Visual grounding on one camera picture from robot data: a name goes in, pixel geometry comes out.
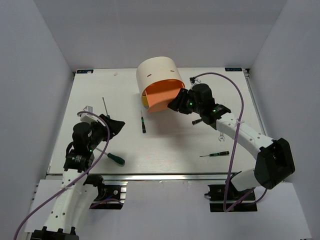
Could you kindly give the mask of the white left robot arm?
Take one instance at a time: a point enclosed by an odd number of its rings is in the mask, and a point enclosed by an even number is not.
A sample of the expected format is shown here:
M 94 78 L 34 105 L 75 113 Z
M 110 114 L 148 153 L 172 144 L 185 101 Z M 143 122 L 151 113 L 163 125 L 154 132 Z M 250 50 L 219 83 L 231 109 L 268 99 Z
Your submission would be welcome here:
M 107 193 L 102 176 L 89 172 L 98 162 L 94 150 L 101 142 L 108 144 L 125 122 L 85 110 L 78 116 L 80 122 L 73 127 L 72 142 L 66 148 L 60 190 L 50 197 L 53 208 L 42 229 L 31 234 L 33 240 L 77 240 L 76 231 L 89 209 L 120 202 Z

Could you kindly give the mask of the orange drawer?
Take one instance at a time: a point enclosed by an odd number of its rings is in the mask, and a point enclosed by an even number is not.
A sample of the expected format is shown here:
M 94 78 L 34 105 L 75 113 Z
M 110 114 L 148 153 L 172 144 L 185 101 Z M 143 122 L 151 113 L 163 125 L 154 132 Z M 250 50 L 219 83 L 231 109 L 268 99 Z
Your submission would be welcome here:
M 178 79 L 166 79 L 149 85 L 141 95 L 141 102 L 148 113 L 166 110 L 185 84 Z

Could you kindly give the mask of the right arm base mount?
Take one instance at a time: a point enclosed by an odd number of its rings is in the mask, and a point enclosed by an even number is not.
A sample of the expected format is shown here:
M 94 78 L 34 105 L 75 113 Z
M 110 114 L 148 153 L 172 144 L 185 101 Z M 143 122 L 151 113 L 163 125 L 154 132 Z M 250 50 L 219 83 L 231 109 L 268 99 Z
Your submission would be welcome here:
M 224 211 L 224 193 L 225 184 L 211 184 L 208 185 L 208 192 L 204 194 L 204 197 L 209 200 L 209 207 L 211 213 L 222 213 Z M 244 191 L 236 191 L 229 187 L 226 208 L 228 209 L 232 204 L 238 201 L 245 194 L 250 193 L 245 199 L 238 203 L 230 212 L 257 212 L 256 196 L 253 191 L 246 189 Z

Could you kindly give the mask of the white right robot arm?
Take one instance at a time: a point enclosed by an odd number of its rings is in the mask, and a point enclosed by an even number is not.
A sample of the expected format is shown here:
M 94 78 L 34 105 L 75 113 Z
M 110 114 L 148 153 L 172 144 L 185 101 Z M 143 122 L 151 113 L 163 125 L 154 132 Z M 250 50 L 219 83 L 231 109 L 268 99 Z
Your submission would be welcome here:
M 180 89 L 167 106 L 185 115 L 199 114 L 205 124 L 236 140 L 255 159 L 254 168 L 236 173 L 226 182 L 225 192 L 229 198 L 236 200 L 247 190 L 259 186 L 271 190 L 295 172 L 289 142 L 284 138 L 272 139 L 241 123 L 229 108 L 215 102 L 207 84 Z

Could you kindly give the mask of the black green precision screwdriver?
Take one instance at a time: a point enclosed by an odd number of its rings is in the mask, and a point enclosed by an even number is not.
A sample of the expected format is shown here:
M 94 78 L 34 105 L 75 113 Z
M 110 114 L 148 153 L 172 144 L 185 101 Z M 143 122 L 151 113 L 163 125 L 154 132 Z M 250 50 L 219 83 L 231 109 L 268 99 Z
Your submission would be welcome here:
M 230 154 L 229 151 L 221 151 L 221 152 L 210 153 L 210 154 L 207 154 L 207 155 L 201 155 L 200 158 L 202 158 L 202 157 L 228 156 L 229 154 Z
M 146 126 L 145 126 L 145 121 L 144 121 L 144 117 L 143 117 L 143 113 L 142 111 L 140 111 L 140 115 L 141 115 L 141 129 L 142 129 L 142 133 L 143 134 L 146 134 L 147 131 L 146 131 Z

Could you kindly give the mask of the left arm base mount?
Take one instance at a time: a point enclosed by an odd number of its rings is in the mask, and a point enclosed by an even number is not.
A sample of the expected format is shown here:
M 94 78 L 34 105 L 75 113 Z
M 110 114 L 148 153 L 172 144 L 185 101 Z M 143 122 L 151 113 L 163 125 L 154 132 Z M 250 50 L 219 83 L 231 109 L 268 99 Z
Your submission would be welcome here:
M 93 201 L 93 210 L 121 210 L 127 194 L 127 182 L 106 181 L 102 192 Z

